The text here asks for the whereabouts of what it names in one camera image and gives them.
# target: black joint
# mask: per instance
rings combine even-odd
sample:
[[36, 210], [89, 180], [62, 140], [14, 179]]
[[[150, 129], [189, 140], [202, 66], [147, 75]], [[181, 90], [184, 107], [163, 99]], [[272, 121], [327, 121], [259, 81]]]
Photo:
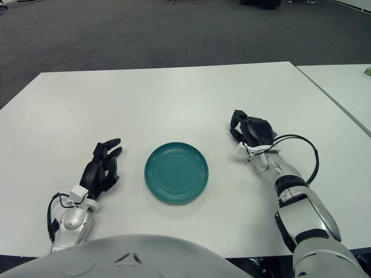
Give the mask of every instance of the black joint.
[[246, 140], [245, 138], [243, 137], [243, 134], [240, 133], [239, 131], [235, 130], [235, 129], [230, 129], [230, 132], [233, 136], [233, 138], [237, 141], [237, 142], [244, 142], [246, 143]]
[[322, 229], [313, 229], [313, 230], [309, 230], [309, 231], [305, 231], [305, 232], [299, 233], [295, 237], [295, 240], [296, 240], [297, 244], [299, 244], [303, 240], [305, 240], [305, 239], [311, 239], [313, 237], [321, 237], [323, 239], [328, 239], [329, 238], [329, 235], [326, 233], [325, 230], [322, 230]]
[[248, 116], [242, 110], [235, 110], [231, 119], [231, 128], [234, 129], [239, 122], [247, 120]]
[[291, 253], [294, 253], [294, 250], [295, 250], [295, 247], [296, 247], [295, 242], [290, 237], [288, 230], [286, 230], [278, 212], [275, 214], [274, 218], [276, 220], [277, 227], [278, 227], [278, 229], [281, 233], [281, 236], [283, 238], [283, 242], [285, 242], [287, 248], [291, 251]]
[[299, 194], [299, 195], [295, 196], [294, 198], [291, 198], [290, 200], [288, 200], [286, 202], [283, 202], [281, 199], [279, 199], [278, 200], [278, 205], [279, 205], [279, 207], [286, 207], [290, 204], [296, 203], [296, 202], [301, 201], [305, 198], [307, 198], [307, 195]]
[[276, 189], [277, 196], [279, 197], [281, 193], [291, 187], [294, 186], [306, 186], [309, 187], [308, 184], [297, 175], [284, 175], [281, 178], [277, 179], [274, 188]]
[[95, 198], [98, 198], [102, 191], [108, 191], [112, 186], [116, 184], [120, 178], [117, 175], [117, 161], [116, 157], [111, 158], [108, 163], [108, 174], [100, 181], [98, 188], [95, 192]]
[[49, 237], [52, 242], [55, 241], [55, 233], [59, 230], [59, 222], [57, 221], [56, 218], [54, 218], [54, 221], [48, 226], [48, 232], [49, 232]]
[[109, 151], [110, 149], [112, 149], [115, 146], [117, 146], [118, 144], [120, 144], [120, 142], [121, 142], [121, 139], [116, 138], [116, 139], [112, 139], [112, 140], [109, 140], [109, 141], [104, 142], [104, 143], [99, 143], [99, 145], [100, 145], [100, 147], [106, 147], [107, 150]]
[[116, 160], [116, 158], [120, 155], [121, 152], [122, 152], [122, 147], [118, 147], [114, 149], [109, 155], [107, 155], [105, 159], [102, 160], [102, 167], [104, 171], [109, 170], [108, 169], [109, 164], [111, 163], [113, 159]]

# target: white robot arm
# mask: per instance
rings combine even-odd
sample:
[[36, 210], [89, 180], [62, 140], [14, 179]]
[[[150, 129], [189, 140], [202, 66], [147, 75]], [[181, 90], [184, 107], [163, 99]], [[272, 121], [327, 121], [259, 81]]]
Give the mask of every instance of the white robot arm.
[[[49, 203], [47, 222], [52, 246], [49, 254], [67, 247], [86, 242], [86, 238], [93, 226], [93, 214], [98, 212], [99, 204], [96, 199], [102, 191], [109, 190], [119, 179], [117, 175], [116, 157], [122, 152], [117, 146], [119, 138], [98, 143], [93, 152], [93, 159], [86, 165], [80, 184], [74, 186], [69, 194], [56, 193]], [[61, 197], [67, 197], [65, 204]], [[59, 198], [60, 205], [67, 210], [60, 220], [51, 220], [51, 206]]]
[[[242, 134], [235, 129], [239, 123]], [[295, 134], [274, 138], [276, 134], [266, 120], [248, 117], [239, 110], [233, 114], [230, 131], [239, 142], [237, 153], [248, 157], [277, 192], [279, 209], [275, 220], [286, 246], [293, 252], [295, 276], [367, 277], [354, 256], [341, 244], [334, 218], [309, 187], [319, 167], [314, 145]], [[298, 138], [313, 147], [316, 166], [306, 182], [275, 147], [286, 138]]]

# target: teal plate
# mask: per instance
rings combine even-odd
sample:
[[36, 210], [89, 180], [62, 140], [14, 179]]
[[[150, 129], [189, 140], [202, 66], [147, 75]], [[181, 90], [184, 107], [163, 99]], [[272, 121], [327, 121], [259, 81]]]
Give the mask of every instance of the teal plate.
[[205, 189], [208, 164], [191, 145], [173, 142], [158, 147], [148, 158], [144, 177], [158, 199], [171, 204], [188, 203]]

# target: gray carpet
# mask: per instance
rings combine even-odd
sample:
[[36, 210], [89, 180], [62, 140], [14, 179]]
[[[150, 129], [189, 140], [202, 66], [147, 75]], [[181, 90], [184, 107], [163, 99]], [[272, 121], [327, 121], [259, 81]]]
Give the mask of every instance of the gray carpet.
[[371, 15], [318, 0], [43, 0], [0, 15], [0, 107], [40, 72], [371, 63]]

